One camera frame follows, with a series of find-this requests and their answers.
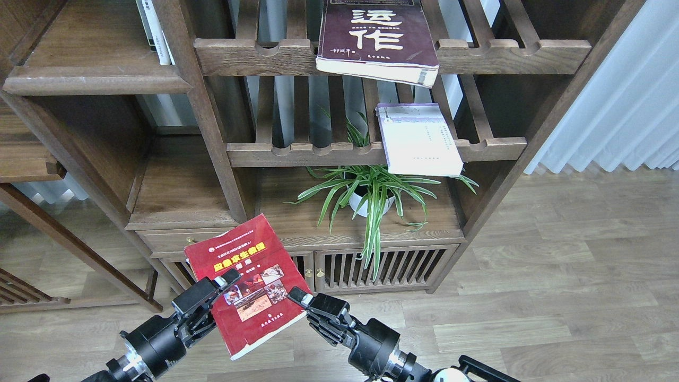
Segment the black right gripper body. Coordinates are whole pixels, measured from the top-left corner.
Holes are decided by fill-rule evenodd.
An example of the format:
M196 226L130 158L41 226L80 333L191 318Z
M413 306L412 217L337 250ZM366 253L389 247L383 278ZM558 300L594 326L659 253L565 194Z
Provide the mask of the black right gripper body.
M346 301L326 294L305 297L310 326L330 345L349 348L350 365L370 380L397 380L402 371L400 334L375 318L362 324L349 309Z

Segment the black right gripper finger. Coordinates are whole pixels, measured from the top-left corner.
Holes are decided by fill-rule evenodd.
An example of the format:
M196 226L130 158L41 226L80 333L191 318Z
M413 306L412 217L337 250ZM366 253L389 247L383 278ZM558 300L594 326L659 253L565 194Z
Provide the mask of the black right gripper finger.
M307 293L298 286L294 286L288 293L287 297L304 310L307 310L312 305L314 299L314 295L312 293Z

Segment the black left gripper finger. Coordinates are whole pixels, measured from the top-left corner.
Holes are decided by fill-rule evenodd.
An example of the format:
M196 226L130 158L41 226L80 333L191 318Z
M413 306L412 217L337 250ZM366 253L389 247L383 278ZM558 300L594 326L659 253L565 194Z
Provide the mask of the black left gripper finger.
M223 275L216 276L214 280L206 276L197 281L171 302L175 316L190 319L206 315L214 301L240 278L241 275L236 269L230 269Z

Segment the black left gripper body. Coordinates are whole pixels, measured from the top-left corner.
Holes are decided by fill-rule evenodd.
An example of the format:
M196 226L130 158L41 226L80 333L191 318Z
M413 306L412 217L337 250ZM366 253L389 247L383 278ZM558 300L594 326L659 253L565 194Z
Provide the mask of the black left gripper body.
M128 351L119 365L129 380L156 380L186 356L216 328L206 305L199 306L186 318L179 312L167 318L153 315L131 332L120 332Z

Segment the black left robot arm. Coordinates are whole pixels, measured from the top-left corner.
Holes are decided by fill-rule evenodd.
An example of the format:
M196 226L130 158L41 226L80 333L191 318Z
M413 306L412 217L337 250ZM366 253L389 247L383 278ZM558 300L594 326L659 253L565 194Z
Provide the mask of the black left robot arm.
M210 310L241 275L231 269L214 280L197 281L172 301L175 313L163 318L153 315L131 332L121 332L127 353L107 362L86 381L153 381L186 355L187 348L216 327Z

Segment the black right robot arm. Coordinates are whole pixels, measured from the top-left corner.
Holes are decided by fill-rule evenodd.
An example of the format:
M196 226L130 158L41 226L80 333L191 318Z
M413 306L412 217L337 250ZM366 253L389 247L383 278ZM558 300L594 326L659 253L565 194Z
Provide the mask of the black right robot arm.
M414 353L399 348L400 334L379 320L366 324L350 315L347 301L325 293L312 295L295 286L288 298L307 312L310 326L332 346L350 349L350 365L366 375L368 381L471 381L476 375L485 381L515 381L467 355L457 366L431 370L416 360Z

